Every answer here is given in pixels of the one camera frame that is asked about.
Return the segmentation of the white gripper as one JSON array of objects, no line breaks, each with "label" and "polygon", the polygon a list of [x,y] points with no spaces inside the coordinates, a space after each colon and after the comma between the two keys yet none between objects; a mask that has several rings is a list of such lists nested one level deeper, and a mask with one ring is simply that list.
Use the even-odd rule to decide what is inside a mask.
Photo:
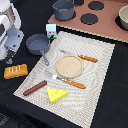
[{"label": "white gripper", "polygon": [[20,27],[21,19],[14,5],[10,1],[0,1],[0,61],[13,63],[12,58],[24,37]]}]

